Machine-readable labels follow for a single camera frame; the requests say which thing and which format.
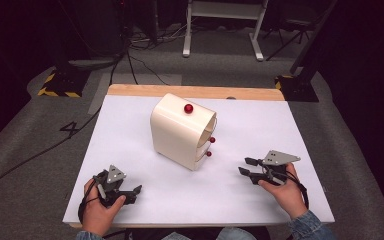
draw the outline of sleeve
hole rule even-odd
[[[91,232],[81,231],[77,234],[76,240],[104,240],[104,239]]]
[[[292,220],[289,224],[294,239],[298,240],[334,240],[332,231],[323,225],[310,210],[304,215]]]

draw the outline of cylindrical white object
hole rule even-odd
[[[191,104],[188,113],[185,105]],[[151,132],[155,151],[173,161],[197,170],[208,151],[208,141],[216,127],[216,112],[186,99],[166,94],[151,114]]]

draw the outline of black device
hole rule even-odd
[[[114,165],[110,165],[109,170],[103,170],[98,175],[93,176],[93,183],[90,185],[88,191],[85,193],[82,202],[79,206],[78,216],[80,222],[83,223],[83,212],[86,207],[86,204],[95,199],[90,199],[86,201],[87,196],[89,195],[91,189],[96,185],[98,188],[98,198],[101,204],[105,207],[111,207],[114,202],[120,196],[126,196],[124,205],[134,204],[136,202],[137,195],[142,190],[142,185],[137,186],[132,191],[120,191],[119,188],[126,178],[126,174],[120,171]]]
[[[264,159],[245,158],[245,162],[252,166],[261,166],[262,173],[253,173],[248,169],[239,167],[240,174],[251,179],[257,185],[259,180],[264,180],[273,185],[284,185],[288,179],[286,164],[299,161],[297,156],[271,150]]]

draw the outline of human hand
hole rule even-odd
[[[298,179],[292,163],[286,165],[286,171],[292,173]],[[275,197],[276,201],[283,210],[289,214],[291,219],[295,219],[307,212],[308,209],[305,207],[304,201],[302,200],[301,190],[298,188],[297,184],[290,179],[286,181],[285,185],[280,186],[275,186],[264,180],[258,181],[258,185]]]
[[[93,179],[85,184],[85,193],[91,184],[93,184]],[[86,198],[87,204],[83,213],[83,230],[102,237],[110,228],[115,215],[120,211],[125,200],[125,196],[120,196],[110,208],[106,208],[99,201],[98,189],[95,186],[92,187]]]

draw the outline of red ball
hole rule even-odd
[[[185,105],[185,107],[184,107],[184,110],[185,110],[185,113],[187,113],[187,114],[190,114],[190,113],[192,113],[193,112],[193,106],[192,106],[192,104],[186,104]]]

